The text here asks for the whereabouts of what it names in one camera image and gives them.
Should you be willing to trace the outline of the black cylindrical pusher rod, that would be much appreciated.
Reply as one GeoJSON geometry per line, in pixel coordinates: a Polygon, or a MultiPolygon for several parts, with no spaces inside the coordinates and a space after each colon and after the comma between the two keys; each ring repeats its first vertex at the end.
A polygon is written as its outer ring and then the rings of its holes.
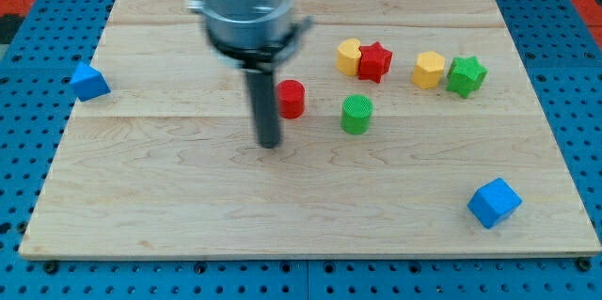
{"type": "Polygon", "coordinates": [[[274,74],[259,70],[245,70],[245,74],[257,142],[263,148],[275,148],[281,132],[274,74]]]}

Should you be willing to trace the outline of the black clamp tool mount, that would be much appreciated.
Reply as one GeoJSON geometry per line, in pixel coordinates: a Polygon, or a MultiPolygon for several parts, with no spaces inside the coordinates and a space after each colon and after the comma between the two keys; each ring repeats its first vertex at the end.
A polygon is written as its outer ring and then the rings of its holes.
{"type": "Polygon", "coordinates": [[[304,34],[313,26],[313,18],[306,16],[292,24],[292,29],[280,40],[267,41],[259,48],[243,49],[220,41],[212,32],[207,39],[217,57],[228,66],[240,70],[274,71],[301,48],[304,34]]]}

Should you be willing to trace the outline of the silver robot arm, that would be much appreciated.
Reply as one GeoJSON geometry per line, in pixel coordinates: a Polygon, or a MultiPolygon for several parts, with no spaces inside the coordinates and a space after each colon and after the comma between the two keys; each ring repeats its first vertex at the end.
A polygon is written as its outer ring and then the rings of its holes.
{"type": "Polygon", "coordinates": [[[298,50],[313,19],[296,20],[293,0],[192,0],[189,7],[203,17],[214,49],[245,73],[258,144],[277,147],[277,68],[298,50]]]}

